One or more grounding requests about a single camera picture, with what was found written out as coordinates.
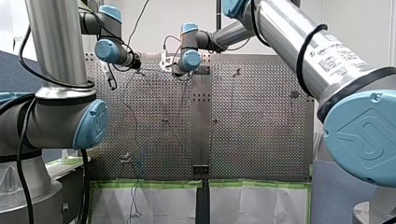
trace label sticker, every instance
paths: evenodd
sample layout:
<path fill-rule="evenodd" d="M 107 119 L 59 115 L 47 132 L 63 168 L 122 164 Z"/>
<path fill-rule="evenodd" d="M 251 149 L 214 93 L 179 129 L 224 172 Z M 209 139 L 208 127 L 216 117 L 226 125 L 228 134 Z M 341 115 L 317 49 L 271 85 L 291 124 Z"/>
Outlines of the label sticker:
<path fill-rule="evenodd" d="M 352 50 L 347 48 L 333 35 L 325 35 L 329 40 L 325 46 L 319 46 L 308 52 L 310 57 L 329 76 L 342 76 L 348 67 L 360 67 L 368 65 Z"/>

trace pegboard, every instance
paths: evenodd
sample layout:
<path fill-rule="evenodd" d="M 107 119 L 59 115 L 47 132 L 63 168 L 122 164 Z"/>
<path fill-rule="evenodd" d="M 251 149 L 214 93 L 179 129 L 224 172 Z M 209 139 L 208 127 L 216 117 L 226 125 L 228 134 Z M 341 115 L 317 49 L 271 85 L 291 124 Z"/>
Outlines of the pegboard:
<path fill-rule="evenodd" d="M 115 91 L 100 61 L 86 59 L 109 107 L 94 179 L 193 179 L 193 165 L 208 165 L 209 178 L 309 177 L 314 103 L 277 56 L 206 55 L 210 75 L 179 81 L 160 70 L 159 54 L 143 54 L 140 72 L 111 67 Z"/>
<path fill-rule="evenodd" d="M 191 179 L 191 82 L 162 72 L 157 54 L 142 55 L 142 61 L 140 72 L 119 72 L 111 66 L 118 82 L 112 91 L 101 62 L 94 60 L 97 95 L 108 105 L 109 123 L 92 160 L 92 176 Z M 127 153 L 130 159 L 121 162 Z"/>
<path fill-rule="evenodd" d="M 212 57 L 211 178 L 307 180 L 313 100 L 277 56 Z"/>

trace cable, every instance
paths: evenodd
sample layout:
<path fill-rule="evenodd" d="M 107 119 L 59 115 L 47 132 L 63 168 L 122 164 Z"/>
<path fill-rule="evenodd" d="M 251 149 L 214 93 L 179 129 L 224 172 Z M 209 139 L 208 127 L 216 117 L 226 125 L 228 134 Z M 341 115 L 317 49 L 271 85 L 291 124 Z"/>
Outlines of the cable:
<path fill-rule="evenodd" d="M 260 42 L 262 42 L 262 44 L 264 44 L 268 48 L 271 48 L 271 46 L 262 38 L 262 36 L 259 33 L 259 30 L 257 29 L 256 14 L 254 13 L 254 9 L 256 8 L 256 6 L 254 5 L 254 1 L 255 0 L 250 1 L 251 22 L 253 25 L 254 34 L 256 34 L 257 38 L 260 40 Z"/>
<path fill-rule="evenodd" d="M 35 217 L 34 217 L 34 212 L 33 212 L 32 198 L 30 197 L 29 188 L 27 186 L 26 179 L 24 177 L 23 170 L 22 170 L 21 154 L 22 154 L 22 150 L 23 150 L 23 142 L 26 139 L 27 127 L 29 125 L 29 117 L 30 117 L 30 114 L 32 113 L 32 110 L 34 107 L 35 107 L 35 99 L 33 99 L 32 102 L 29 104 L 29 107 L 27 108 L 27 111 L 26 111 L 26 115 L 23 119 L 21 138 L 20 138 L 20 142 L 18 143 L 18 153 L 17 153 L 18 176 L 20 177 L 21 185 L 23 188 L 23 193 L 26 198 L 26 206 L 27 206 L 27 211 L 29 213 L 29 224 L 35 223 Z"/>
<path fill-rule="evenodd" d="M 163 49 L 166 49 L 166 41 L 168 40 L 168 38 L 173 38 L 175 40 L 177 40 L 178 42 L 181 42 L 181 40 L 177 37 L 175 37 L 174 35 L 167 35 L 165 40 L 163 41 Z"/>
<path fill-rule="evenodd" d="M 109 63 L 107 64 L 107 67 L 108 67 L 108 71 L 110 72 L 110 75 L 111 75 L 111 77 L 107 79 L 107 82 L 108 82 L 108 85 L 110 86 L 110 89 L 111 89 L 112 91 L 114 91 L 114 90 L 117 89 L 117 87 L 118 87 L 119 85 L 117 84 L 117 80 L 116 80 L 116 78 L 114 77 L 113 71 L 111 71 L 111 68 L 110 68 L 110 64 L 109 64 Z"/>
<path fill-rule="evenodd" d="M 90 197 L 91 197 L 91 187 L 90 187 L 90 165 L 88 164 L 88 155 L 86 149 L 81 149 L 81 156 L 84 167 L 84 206 L 82 211 L 82 218 L 80 224 L 86 224 L 88 219 L 88 212 L 90 208 Z"/>
<path fill-rule="evenodd" d="M 45 80 L 45 81 L 47 81 L 47 82 L 49 82 L 49 83 L 52 83 L 52 84 L 55 84 L 55 85 L 58 85 L 58 86 L 61 86 L 61 87 L 65 87 L 65 88 L 73 88 L 73 89 L 91 89 L 91 88 L 93 88 L 93 87 L 95 86 L 95 84 L 94 84 L 92 81 L 89 81 L 89 80 L 88 80 L 88 83 L 87 83 L 87 84 L 83 84 L 83 85 L 71 85 L 71 84 L 67 84 L 67 83 L 64 83 L 64 82 L 60 82 L 60 81 L 58 81 L 58 80 L 54 80 L 54 79 L 51 79 L 51 78 L 48 78 L 48 77 L 44 77 L 43 75 L 38 74 L 35 70 L 33 70 L 32 68 L 30 68 L 30 67 L 25 63 L 25 61 L 23 60 L 23 57 L 22 57 L 22 56 L 23 56 L 23 50 L 24 50 L 24 48 L 25 48 L 25 46 L 26 46 L 27 40 L 29 39 L 30 33 L 31 33 L 31 29 L 30 29 L 30 26 L 29 26 L 29 28 L 28 28 L 27 31 L 26 31 L 26 35 L 25 35 L 25 37 L 24 37 L 23 40 L 22 40 L 21 48 L 20 48 L 20 51 L 19 51 L 19 54 L 18 54 L 18 59 L 19 59 L 21 65 L 23 66 L 24 69 L 26 69 L 28 72 L 30 72 L 31 74 L 33 74 L 35 77 L 39 77 L 39 78 L 41 78 L 41 79 L 43 79 L 43 80 Z"/>
<path fill-rule="evenodd" d="M 309 35 L 306 36 L 306 39 L 303 45 L 301 46 L 300 52 L 298 53 L 297 64 L 296 64 L 296 75 L 297 75 L 298 83 L 300 84 L 301 89 L 303 89 L 303 91 L 309 96 L 312 96 L 312 94 L 309 91 L 309 89 L 305 86 L 305 82 L 303 78 L 303 64 L 304 64 L 305 52 L 314 35 L 320 32 L 321 30 L 327 30 L 327 29 L 328 26 L 326 24 L 321 24 L 317 28 L 315 28 L 315 30 L 313 30 Z"/>
<path fill-rule="evenodd" d="M 386 222 L 384 222 L 382 224 L 394 224 L 394 223 L 396 223 L 396 217 L 393 217 L 390 220 L 388 220 L 388 221 L 386 221 Z"/>
<path fill-rule="evenodd" d="M 15 105 L 20 105 L 23 102 L 26 101 L 31 101 L 35 99 L 35 94 L 34 93 L 29 93 L 29 94 L 24 94 L 16 99 L 10 100 L 4 104 L 1 105 L 0 107 L 0 116 L 4 114 L 6 111 L 8 111 L 11 107 Z"/>
<path fill-rule="evenodd" d="M 132 38 L 132 36 L 134 35 L 134 32 L 135 32 L 136 29 L 137 29 L 137 25 L 139 24 L 140 19 L 142 18 L 143 13 L 145 12 L 146 6 L 148 5 L 148 3 L 149 3 L 149 0 L 146 1 L 145 5 L 144 5 L 143 8 L 142 8 L 142 11 L 140 12 L 139 17 L 137 18 L 136 24 L 134 25 L 134 30 L 133 30 L 133 31 L 131 32 L 131 34 L 129 35 L 129 38 L 128 38 L 128 45 L 131 43 L 131 38 Z"/>

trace light blue joint cap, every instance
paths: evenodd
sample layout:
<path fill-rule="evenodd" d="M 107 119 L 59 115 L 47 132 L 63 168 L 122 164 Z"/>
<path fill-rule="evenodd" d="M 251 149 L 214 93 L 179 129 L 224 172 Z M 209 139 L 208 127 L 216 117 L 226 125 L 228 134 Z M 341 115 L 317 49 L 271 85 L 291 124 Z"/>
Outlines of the light blue joint cap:
<path fill-rule="evenodd" d="M 117 7 L 111 5 L 104 5 L 99 7 L 99 12 L 106 14 L 107 16 L 113 18 L 116 21 L 122 23 L 121 12 Z"/>
<path fill-rule="evenodd" d="M 236 19 L 247 0 L 222 0 L 222 11 L 225 16 Z"/>
<path fill-rule="evenodd" d="M 363 91 L 338 102 L 324 121 L 324 143 L 357 178 L 396 187 L 396 91 Z"/>
<path fill-rule="evenodd" d="M 186 72 L 190 72 L 195 70 L 201 64 L 201 54 L 194 50 L 187 50 L 181 57 L 182 61 L 182 70 Z"/>
<path fill-rule="evenodd" d="M 103 100 L 93 101 L 81 120 L 73 139 L 73 149 L 97 146 L 103 139 L 107 127 L 107 105 Z"/>
<path fill-rule="evenodd" d="M 106 63 L 116 63 L 120 58 L 119 48 L 109 39 L 100 39 L 96 42 L 95 54 L 98 59 Z"/>
<path fill-rule="evenodd" d="M 30 92 L 0 92 L 0 105 Z"/>
<path fill-rule="evenodd" d="M 184 35 L 190 31 L 198 30 L 198 24 L 195 22 L 186 22 L 181 25 L 180 32 Z"/>

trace green tape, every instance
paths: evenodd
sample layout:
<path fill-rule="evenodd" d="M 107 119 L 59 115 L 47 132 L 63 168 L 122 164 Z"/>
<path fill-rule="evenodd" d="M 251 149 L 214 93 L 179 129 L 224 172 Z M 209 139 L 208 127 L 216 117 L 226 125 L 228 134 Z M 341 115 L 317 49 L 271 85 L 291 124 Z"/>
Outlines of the green tape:
<path fill-rule="evenodd" d="M 90 207 L 89 207 L 89 212 L 88 212 L 88 224 L 92 224 L 93 192 L 94 192 L 94 188 L 93 188 L 93 186 L 91 184 L 91 187 L 90 187 Z"/>
<path fill-rule="evenodd" d="M 98 180 L 91 182 L 93 189 L 129 189 L 138 187 L 140 189 L 198 189 L 202 187 L 202 181 L 155 181 L 155 180 Z"/>
<path fill-rule="evenodd" d="M 70 158 L 66 159 L 65 161 L 61 161 L 61 159 L 56 160 L 56 161 L 50 161 L 46 163 L 46 165 L 55 165 L 55 164 L 60 164 L 60 165 L 76 165 L 78 163 L 82 163 L 82 158 L 77 157 L 77 158 Z"/>
<path fill-rule="evenodd" d="M 310 176 L 314 175 L 314 164 L 309 164 L 309 175 Z"/>
<path fill-rule="evenodd" d="M 306 193 L 306 224 L 311 224 L 311 198 L 312 198 L 312 184 L 306 183 L 309 187 L 307 188 L 308 192 Z"/>
<path fill-rule="evenodd" d="M 213 188 L 240 188 L 243 186 L 263 187 L 272 189 L 308 189 L 304 182 L 280 182 L 248 179 L 209 180 L 209 187 Z"/>

